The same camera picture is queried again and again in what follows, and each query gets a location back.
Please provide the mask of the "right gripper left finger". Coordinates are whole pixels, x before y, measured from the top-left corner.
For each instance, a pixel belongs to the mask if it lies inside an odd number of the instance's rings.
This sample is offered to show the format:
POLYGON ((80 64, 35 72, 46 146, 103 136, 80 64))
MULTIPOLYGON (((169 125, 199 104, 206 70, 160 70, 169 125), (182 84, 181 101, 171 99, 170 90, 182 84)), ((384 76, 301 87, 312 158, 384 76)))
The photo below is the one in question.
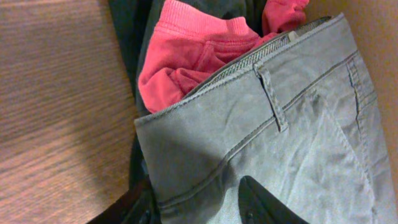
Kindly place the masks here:
POLYGON ((153 191, 149 179, 138 182, 88 224, 155 223, 153 191))

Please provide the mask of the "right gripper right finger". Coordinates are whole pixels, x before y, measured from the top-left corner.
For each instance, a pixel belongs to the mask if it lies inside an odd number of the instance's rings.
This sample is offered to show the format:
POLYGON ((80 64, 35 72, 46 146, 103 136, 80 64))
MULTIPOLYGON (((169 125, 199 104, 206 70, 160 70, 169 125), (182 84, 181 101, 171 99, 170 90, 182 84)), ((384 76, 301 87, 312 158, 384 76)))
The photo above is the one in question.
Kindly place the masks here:
POLYGON ((243 224, 308 224, 248 175, 239 182, 238 207, 243 224))

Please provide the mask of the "grey shorts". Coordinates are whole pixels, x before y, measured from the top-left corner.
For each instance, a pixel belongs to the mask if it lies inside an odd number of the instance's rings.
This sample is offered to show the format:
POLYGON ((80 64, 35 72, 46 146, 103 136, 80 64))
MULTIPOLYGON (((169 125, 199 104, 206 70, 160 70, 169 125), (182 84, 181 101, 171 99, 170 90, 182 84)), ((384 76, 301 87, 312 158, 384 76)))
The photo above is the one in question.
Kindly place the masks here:
POLYGON ((282 34, 136 120, 163 223, 262 223, 245 177, 309 223, 396 223, 377 95, 343 14, 282 34))

